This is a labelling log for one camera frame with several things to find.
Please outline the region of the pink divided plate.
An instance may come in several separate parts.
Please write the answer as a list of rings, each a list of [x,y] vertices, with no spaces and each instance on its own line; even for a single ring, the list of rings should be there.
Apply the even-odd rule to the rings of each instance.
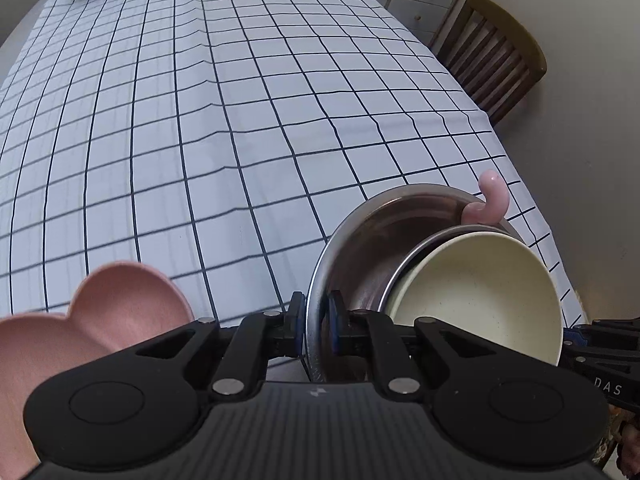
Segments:
[[[78,286],[64,314],[24,313],[1,321],[1,477],[38,465],[23,422],[29,395],[48,378],[194,320],[190,304],[152,266],[116,261]]]

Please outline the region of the cream round bowl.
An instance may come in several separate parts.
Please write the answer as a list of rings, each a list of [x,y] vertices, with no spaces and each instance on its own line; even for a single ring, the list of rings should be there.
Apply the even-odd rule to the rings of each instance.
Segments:
[[[534,253],[500,232],[475,231],[405,262],[381,310],[399,325],[429,316],[544,361],[559,363],[560,300]]]

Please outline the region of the large steel mixing bowl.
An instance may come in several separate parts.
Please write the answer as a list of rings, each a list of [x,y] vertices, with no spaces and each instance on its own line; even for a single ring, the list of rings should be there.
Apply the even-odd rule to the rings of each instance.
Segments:
[[[350,375],[346,360],[331,356],[323,303],[332,290],[349,310],[378,310],[387,284],[410,252],[461,223],[477,198],[439,184],[390,188],[366,200],[336,228],[311,275],[306,307],[306,360],[310,380]]]

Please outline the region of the white checked tablecloth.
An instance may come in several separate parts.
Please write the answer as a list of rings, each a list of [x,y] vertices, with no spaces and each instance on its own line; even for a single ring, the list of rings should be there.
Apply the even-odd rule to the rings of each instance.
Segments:
[[[509,185],[511,226],[585,321],[487,116],[375,0],[49,0],[1,85],[1,312],[62,313],[102,264],[231,322],[308,287],[379,192]]]

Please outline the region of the wooden chair right side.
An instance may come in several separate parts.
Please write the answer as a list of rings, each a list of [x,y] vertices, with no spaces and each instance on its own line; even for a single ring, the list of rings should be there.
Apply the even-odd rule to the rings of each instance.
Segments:
[[[491,125],[501,122],[547,73],[537,40],[491,0],[465,0],[436,58]]]

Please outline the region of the pink bowl with steel insert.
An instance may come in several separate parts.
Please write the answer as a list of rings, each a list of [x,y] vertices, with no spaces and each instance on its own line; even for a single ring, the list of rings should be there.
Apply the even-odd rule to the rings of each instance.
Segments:
[[[480,175],[478,187],[480,192],[484,194],[485,201],[465,204],[461,209],[458,224],[437,231],[408,252],[385,286],[378,304],[378,312],[389,316],[393,315],[397,310],[395,304],[399,301],[400,292],[412,281],[411,274],[436,248],[463,234],[475,232],[506,233],[506,228],[500,226],[500,222],[510,205],[510,194],[506,182],[497,171],[489,169]]]

